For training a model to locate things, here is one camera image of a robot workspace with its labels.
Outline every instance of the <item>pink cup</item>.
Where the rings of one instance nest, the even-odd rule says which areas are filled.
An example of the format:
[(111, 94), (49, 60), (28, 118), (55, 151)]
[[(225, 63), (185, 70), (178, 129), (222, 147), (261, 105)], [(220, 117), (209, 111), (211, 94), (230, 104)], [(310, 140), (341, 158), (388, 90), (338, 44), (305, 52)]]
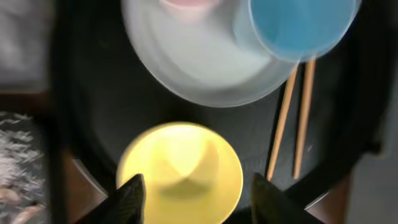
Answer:
[(204, 19), (221, 0), (159, 0), (160, 4), (182, 22), (198, 22)]

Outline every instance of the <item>cup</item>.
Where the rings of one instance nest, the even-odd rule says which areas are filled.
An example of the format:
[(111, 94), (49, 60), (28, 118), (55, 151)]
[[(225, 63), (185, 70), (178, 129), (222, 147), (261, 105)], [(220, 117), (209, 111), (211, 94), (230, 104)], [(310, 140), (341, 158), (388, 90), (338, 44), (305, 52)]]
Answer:
[(233, 31), (245, 49), (305, 62), (341, 40), (358, 6), (358, 0), (239, 0)]
[(166, 11), (176, 19), (186, 23), (204, 19), (220, 0), (159, 0)]
[(243, 173), (233, 148), (213, 131), (170, 123), (141, 134), (121, 158), (120, 187), (144, 176), (144, 223), (222, 223), (237, 205)]

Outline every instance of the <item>yellow bowl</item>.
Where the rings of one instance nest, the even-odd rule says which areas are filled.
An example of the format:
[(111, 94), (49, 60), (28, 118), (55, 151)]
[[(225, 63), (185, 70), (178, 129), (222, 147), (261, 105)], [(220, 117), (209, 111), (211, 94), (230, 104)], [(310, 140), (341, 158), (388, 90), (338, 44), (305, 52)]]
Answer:
[(146, 131), (127, 147), (117, 186), (144, 175), (144, 223), (224, 222), (242, 193), (241, 163), (215, 132), (192, 123), (169, 123)]

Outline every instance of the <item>black table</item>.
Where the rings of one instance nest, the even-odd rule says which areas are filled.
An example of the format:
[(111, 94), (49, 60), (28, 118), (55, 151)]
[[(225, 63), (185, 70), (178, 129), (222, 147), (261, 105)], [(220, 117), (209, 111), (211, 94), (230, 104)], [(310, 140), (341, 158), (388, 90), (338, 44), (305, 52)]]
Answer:
[[(363, 2), (346, 37), (317, 61), (302, 178), (294, 180), (299, 70), (272, 182), (303, 208), (344, 177), (372, 143), (389, 89), (384, 4)], [(118, 160), (138, 134), (171, 121), (202, 124), (226, 138), (241, 160), (243, 194), (229, 221), (247, 220), (250, 180), (266, 171), (283, 87), (236, 108), (195, 105), (165, 89), (141, 64), (124, 31), (120, 2), (59, 6), (53, 84), (65, 133), (91, 175), (111, 192)]]

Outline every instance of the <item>wooden stick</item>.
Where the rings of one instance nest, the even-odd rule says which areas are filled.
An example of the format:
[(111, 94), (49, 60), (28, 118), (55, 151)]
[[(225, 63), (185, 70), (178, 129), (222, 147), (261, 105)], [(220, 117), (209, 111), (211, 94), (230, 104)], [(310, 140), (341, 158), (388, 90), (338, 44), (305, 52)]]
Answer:
[(308, 114), (310, 113), (310, 106), (311, 106), (311, 94), (312, 94), (314, 73), (315, 73), (315, 60), (311, 60), (305, 65), (304, 88), (301, 100), (300, 120), (298, 123), (298, 135), (297, 135), (294, 171), (293, 171), (293, 178), (295, 179), (298, 179), (300, 176), (300, 168), (303, 159), (304, 142), (305, 142), (305, 136), (307, 134)]
[(287, 83), (286, 83), (284, 99), (282, 101), (282, 107), (279, 112), (278, 125), (277, 125), (276, 132), (275, 132), (274, 145), (272, 146), (272, 151), (271, 151), (271, 159), (270, 159), (270, 162), (268, 165), (268, 171), (267, 171), (267, 179), (268, 180), (271, 180), (272, 176), (274, 175), (276, 160), (278, 158), (280, 142), (281, 142), (282, 136), (284, 134), (287, 112), (289, 111), (290, 100), (292, 99), (292, 93), (293, 93), (294, 83), (296, 80), (296, 74), (297, 74), (297, 67), (293, 70), (292, 74), (290, 75), (290, 78), (287, 80)]

